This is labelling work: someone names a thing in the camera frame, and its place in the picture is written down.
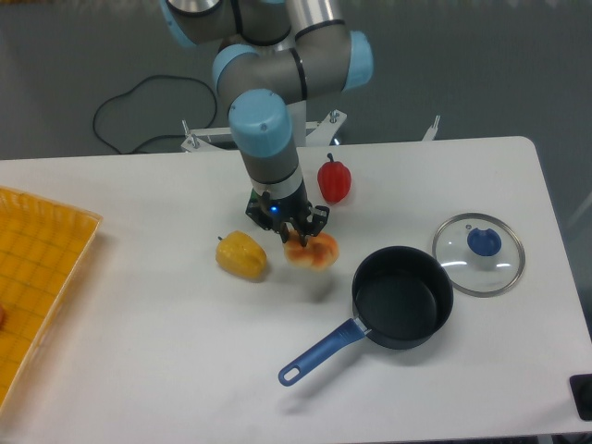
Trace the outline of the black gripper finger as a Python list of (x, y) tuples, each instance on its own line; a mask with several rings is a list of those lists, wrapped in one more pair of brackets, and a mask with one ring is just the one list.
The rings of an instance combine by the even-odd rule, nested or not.
[(310, 237), (318, 236), (327, 225), (330, 209), (327, 206), (307, 206), (295, 219), (295, 230), (301, 246), (306, 246)]
[(282, 242), (287, 242), (290, 232), (287, 219), (281, 213), (279, 202), (272, 200), (268, 193), (257, 194), (257, 201), (248, 201), (245, 214), (263, 230), (270, 230), (278, 234)]

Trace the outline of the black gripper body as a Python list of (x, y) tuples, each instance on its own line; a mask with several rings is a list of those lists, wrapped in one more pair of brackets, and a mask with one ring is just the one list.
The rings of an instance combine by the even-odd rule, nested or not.
[(268, 193), (272, 200), (279, 202), (281, 207), (281, 213), (286, 217), (287, 224), (290, 223), (295, 229), (295, 219), (302, 213), (303, 210), (309, 205), (309, 200), (306, 192), (304, 182), (301, 181), (299, 187), (290, 195), (282, 198), (275, 198), (270, 191), (264, 191)]

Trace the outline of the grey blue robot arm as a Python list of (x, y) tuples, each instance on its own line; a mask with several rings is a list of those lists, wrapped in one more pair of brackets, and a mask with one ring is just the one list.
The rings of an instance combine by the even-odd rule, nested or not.
[(370, 81), (367, 38), (348, 30), (337, 1), (165, 1), (163, 10), (190, 42), (224, 45), (212, 77), (253, 185), (247, 216), (306, 244), (329, 210), (308, 200), (288, 107)]

